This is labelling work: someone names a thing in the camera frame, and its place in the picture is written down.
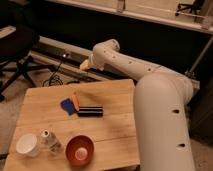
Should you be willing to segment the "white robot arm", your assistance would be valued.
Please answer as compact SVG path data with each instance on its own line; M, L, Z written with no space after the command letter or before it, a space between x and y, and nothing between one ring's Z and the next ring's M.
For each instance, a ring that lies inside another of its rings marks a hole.
M110 65L137 81L133 95L140 171L195 171L185 106L192 81L162 65L120 52L110 39L96 44L82 70Z

